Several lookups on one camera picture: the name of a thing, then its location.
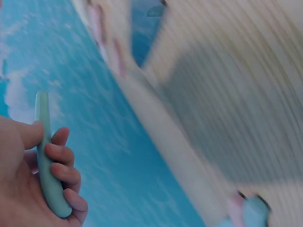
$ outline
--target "blue painted wall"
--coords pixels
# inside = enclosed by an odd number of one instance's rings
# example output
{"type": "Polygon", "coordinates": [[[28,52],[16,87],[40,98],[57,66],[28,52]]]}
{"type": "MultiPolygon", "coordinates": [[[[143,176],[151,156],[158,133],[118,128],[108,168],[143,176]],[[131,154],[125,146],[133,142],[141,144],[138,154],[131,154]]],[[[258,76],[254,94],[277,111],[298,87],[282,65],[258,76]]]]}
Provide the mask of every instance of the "blue painted wall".
{"type": "Polygon", "coordinates": [[[69,0],[9,0],[1,14],[1,114],[31,122],[50,92],[89,203],[88,227],[203,227],[138,122],[69,0]]]}

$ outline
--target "light green handle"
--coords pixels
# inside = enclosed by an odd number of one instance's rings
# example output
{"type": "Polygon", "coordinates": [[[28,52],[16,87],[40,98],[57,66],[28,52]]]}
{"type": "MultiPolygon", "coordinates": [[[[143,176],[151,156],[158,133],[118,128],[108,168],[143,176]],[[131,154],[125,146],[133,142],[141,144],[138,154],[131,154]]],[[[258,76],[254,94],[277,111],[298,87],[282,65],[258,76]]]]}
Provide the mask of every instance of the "light green handle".
{"type": "Polygon", "coordinates": [[[51,211],[58,217],[65,218],[71,214],[71,207],[64,198],[61,182],[50,171],[53,161],[44,152],[45,145],[51,142],[52,137],[48,93],[46,91],[37,92],[35,119],[41,121],[44,127],[43,140],[37,146],[37,161],[42,193],[51,211]]]}

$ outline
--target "blue object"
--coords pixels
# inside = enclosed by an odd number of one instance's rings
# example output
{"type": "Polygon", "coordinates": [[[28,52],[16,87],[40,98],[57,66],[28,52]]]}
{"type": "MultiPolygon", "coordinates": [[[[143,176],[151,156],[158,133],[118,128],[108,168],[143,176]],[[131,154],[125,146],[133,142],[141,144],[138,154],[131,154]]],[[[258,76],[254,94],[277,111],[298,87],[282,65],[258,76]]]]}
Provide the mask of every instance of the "blue object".
{"type": "Polygon", "coordinates": [[[41,121],[44,127],[43,140],[37,146],[37,162],[42,193],[51,211],[60,218],[66,218],[71,214],[71,207],[64,198],[61,182],[50,171],[53,162],[44,151],[45,145],[51,142],[52,137],[48,93],[46,91],[37,92],[35,120],[41,121]]]}
{"type": "Polygon", "coordinates": [[[162,17],[165,10],[164,5],[154,6],[147,12],[148,17],[162,17]]]}
{"type": "MultiPolygon", "coordinates": [[[[243,204],[245,227],[267,227],[270,207],[259,196],[247,198],[243,204]]],[[[229,218],[224,219],[216,227],[235,227],[229,218]]]]}
{"type": "Polygon", "coordinates": [[[159,0],[133,0],[132,5],[132,55],[142,68],[148,57],[163,21],[166,6],[159,0]]]}

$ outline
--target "finger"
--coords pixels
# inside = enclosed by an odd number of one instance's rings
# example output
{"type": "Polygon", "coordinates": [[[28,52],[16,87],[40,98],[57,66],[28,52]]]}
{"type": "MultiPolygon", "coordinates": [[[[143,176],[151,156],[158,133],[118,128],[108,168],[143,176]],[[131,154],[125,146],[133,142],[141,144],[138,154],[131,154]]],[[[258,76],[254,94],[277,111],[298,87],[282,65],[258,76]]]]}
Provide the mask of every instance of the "finger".
{"type": "Polygon", "coordinates": [[[23,155],[24,161],[27,163],[30,171],[35,174],[38,172],[37,151],[26,150],[23,155]]]}
{"type": "Polygon", "coordinates": [[[41,122],[35,121],[33,124],[25,124],[13,120],[12,122],[19,130],[24,149],[31,149],[42,141],[44,131],[41,122]]]}
{"type": "Polygon", "coordinates": [[[64,146],[67,142],[69,134],[70,134],[69,128],[66,127],[59,128],[52,137],[52,143],[56,145],[64,146]]]}
{"type": "Polygon", "coordinates": [[[81,175],[79,171],[70,166],[65,166],[60,163],[52,163],[52,174],[62,181],[64,188],[70,188],[76,193],[79,193],[81,187],[81,175]]]}
{"type": "Polygon", "coordinates": [[[72,215],[69,219],[74,216],[82,225],[89,211],[87,202],[71,189],[65,189],[63,193],[66,201],[72,207],[72,215]]]}
{"type": "Polygon", "coordinates": [[[66,166],[74,165],[75,156],[70,148],[48,143],[45,146],[45,153],[49,158],[56,162],[66,166]]]}

